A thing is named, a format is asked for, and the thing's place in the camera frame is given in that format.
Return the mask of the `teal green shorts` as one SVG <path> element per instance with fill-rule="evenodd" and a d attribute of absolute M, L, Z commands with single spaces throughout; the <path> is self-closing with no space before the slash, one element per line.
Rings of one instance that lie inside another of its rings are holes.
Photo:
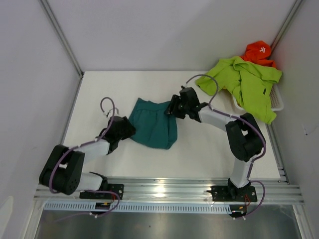
<path fill-rule="evenodd" d="M 168 106 L 169 102 L 137 99 L 129 116 L 129 122 L 136 129 L 131 139 L 150 148 L 170 149 L 178 136 L 176 118 L 165 114 Z"/>

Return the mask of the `lime green shorts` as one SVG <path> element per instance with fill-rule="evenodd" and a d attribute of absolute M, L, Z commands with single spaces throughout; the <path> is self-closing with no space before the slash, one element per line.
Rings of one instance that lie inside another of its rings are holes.
<path fill-rule="evenodd" d="M 282 76 L 282 71 L 245 61 L 239 56 L 221 58 L 195 84 L 206 94 L 226 89 L 237 103 L 255 118 L 270 124 L 276 113 L 271 108 L 270 92 Z"/>

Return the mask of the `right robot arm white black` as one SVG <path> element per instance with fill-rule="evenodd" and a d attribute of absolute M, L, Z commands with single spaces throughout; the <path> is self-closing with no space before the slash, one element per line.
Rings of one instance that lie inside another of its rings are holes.
<path fill-rule="evenodd" d="M 201 103 L 192 87 L 182 87 L 173 95 L 165 111 L 178 119 L 189 116 L 199 123 L 217 127 L 226 132 L 230 150 L 235 157 L 234 168 L 227 182 L 226 194 L 239 201 L 251 188 L 253 163 L 266 152 L 266 141 L 255 118 L 250 113 L 231 115 Z"/>

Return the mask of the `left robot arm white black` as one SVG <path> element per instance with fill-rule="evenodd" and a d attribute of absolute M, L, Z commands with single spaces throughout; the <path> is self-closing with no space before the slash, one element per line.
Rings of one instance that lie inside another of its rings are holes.
<path fill-rule="evenodd" d="M 105 198 L 107 177 L 94 172 L 84 173 L 83 165 L 111 154 L 120 141 L 135 133 L 136 129 L 127 117 L 115 116 L 93 141 L 74 147 L 56 145 L 39 176 L 39 183 L 50 188 L 52 193 L 71 195 L 76 191 L 90 191 L 97 199 Z"/>

